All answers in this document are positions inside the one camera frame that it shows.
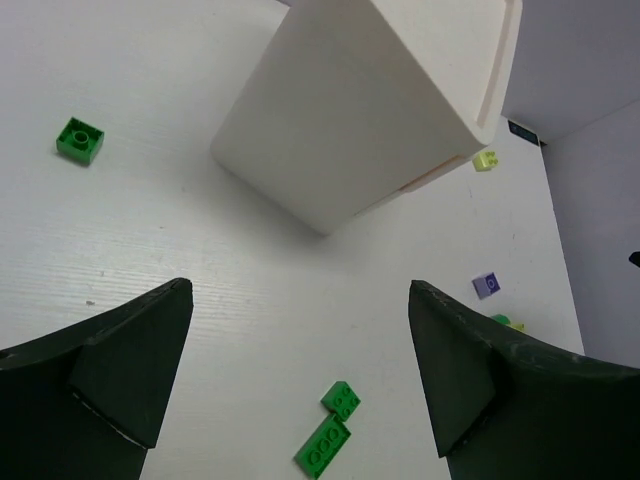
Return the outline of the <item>green yellow lego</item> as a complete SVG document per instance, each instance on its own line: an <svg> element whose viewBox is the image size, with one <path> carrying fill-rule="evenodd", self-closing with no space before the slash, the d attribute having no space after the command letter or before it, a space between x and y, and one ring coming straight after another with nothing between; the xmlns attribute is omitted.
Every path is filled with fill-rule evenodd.
<svg viewBox="0 0 640 480"><path fill-rule="evenodd" d="M513 323L509 317L507 317L506 315L502 315L502 314L496 314L496 315L492 315L491 318L498 322L501 325L510 327L514 330L520 331L522 333L525 332L525 325L523 323Z"/></svg>

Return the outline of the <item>green square lego brick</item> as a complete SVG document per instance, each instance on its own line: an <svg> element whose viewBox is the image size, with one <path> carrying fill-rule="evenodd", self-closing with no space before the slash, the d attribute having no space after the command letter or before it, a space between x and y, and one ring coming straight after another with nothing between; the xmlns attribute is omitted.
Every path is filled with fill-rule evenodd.
<svg viewBox="0 0 640 480"><path fill-rule="evenodd" d="M75 117L71 117L56 138L57 153L84 167L97 156L105 133Z"/></svg>

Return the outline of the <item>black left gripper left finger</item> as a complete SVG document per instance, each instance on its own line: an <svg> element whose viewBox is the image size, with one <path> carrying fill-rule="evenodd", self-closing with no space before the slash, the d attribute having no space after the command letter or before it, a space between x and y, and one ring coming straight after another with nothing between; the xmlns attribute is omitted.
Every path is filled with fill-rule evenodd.
<svg viewBox="0 0 640 480"><path fill-rule="evenodd" d="M158 442L192 312L192 283L176 278L2 350L2 478L139 478Z"/></svg>

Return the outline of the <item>green square studded lego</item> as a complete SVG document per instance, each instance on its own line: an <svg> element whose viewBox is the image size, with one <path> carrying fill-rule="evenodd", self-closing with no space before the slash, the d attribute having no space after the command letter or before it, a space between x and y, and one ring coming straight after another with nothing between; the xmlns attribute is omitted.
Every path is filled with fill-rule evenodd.
<svg viewBox="0 0 640 480"><path fill-rule="evenodd" d="M336 381L321 398L324 408L342 422L352 416L360 403L360 398L346 381Z"/></svg>

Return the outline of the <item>green long lego brick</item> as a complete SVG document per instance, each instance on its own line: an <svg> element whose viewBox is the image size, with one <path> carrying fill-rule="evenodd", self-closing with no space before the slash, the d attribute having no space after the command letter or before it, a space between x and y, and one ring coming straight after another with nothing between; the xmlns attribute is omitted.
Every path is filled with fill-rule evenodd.
<svg viewBox="0 0 640 480"><path fill-rule="evenodd" d="M340 417L329 414L294 456L309 479L319 479L351 436Z"/></svg>

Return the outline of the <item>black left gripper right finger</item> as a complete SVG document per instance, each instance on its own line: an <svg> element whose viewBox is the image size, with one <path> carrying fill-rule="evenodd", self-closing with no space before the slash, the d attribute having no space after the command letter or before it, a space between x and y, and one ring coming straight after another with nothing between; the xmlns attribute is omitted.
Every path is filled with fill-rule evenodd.
<svg viewBox="0 0 640 480"><path fill-rule="evenodd" d="M437 453L455 479L635 479L639 372L579 355L410 286Z"/></svg>

